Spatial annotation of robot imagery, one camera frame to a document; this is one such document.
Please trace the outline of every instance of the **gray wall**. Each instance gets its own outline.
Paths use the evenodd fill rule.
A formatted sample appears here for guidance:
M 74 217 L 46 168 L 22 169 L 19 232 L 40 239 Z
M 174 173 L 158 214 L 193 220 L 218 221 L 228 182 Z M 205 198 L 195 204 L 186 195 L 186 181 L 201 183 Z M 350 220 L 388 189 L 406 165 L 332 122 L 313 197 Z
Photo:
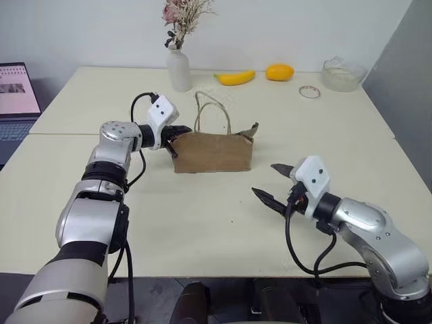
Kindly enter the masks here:
M 363 86 L 432 190 L 431 0 L 411 3 Z

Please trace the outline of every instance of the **bag handle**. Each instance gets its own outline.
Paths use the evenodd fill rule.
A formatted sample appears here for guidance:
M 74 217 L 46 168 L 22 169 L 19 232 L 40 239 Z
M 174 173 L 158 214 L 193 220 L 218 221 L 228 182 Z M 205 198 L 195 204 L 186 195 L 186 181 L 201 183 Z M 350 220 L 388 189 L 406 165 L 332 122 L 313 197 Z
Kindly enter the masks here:
M 202 94 L 202 95 L 206 96 L 207 98 L 213 100 L 214 103 L 208 102 L 208 103 L 205 103 L 201 107 L 200 106 L 200 101 L 198 99 L 198 94 Z M 198 107 L 198 115 L 196 116 L 195 124 L 194 124 L 194 131 L 195 132 L 200 132 L 200 117 L 201 117 L 201 113 L 203 112 L 204 108 L 206 106 L 208 106 L 208 105 L 215 105 L 218 108 L 220 108 L 223 111 L 223 113 L 225 114 L 225 117 L 227 118 L 227 135 L 231 135 L 231 120 L 230 120 L 230 116 L 228 115 L 227 109 L 222 105 L 222 103 L 220 103 L 218 100 L 214 99 L 212 96 L 209 96 L 204 91 L 196 91 L 195 92 L 195 101 L 196 101 L 196 106 Z

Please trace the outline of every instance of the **white wall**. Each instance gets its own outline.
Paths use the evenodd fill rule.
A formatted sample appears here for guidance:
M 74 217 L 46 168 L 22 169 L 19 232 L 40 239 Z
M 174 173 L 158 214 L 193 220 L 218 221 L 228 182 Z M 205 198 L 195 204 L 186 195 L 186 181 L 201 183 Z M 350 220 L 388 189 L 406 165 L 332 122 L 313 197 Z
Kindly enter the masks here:
M 186 41 L 191 66 L 317 71 L 341 55 L 370 69 L 411 0 L 216 0 Z M 0 61 L 25 61 L 50 99 L 79 65 L 165 65 L 163 0 L 0 0 Z

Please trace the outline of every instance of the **white vase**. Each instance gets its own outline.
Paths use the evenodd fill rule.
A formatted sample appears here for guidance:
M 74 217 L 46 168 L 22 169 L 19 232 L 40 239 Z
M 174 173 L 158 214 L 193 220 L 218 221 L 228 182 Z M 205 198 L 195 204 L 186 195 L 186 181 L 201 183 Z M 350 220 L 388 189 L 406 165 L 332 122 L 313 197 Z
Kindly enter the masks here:
M 171 84 L 175 90 L 185 92 L 192 88 L 189 59 L 182 53 L 182 50 L 169 47 L 167 68 Z

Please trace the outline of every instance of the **yellow banana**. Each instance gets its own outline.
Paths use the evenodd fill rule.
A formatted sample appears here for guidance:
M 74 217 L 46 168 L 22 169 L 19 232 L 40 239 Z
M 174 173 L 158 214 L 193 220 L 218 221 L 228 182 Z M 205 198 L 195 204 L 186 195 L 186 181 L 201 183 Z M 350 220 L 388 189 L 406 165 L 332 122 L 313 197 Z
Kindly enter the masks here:
M 235 74 L 214 74 L 224 86 L 237 86 L 251 81 L 255 77 L 255 71 L 245 71 Z

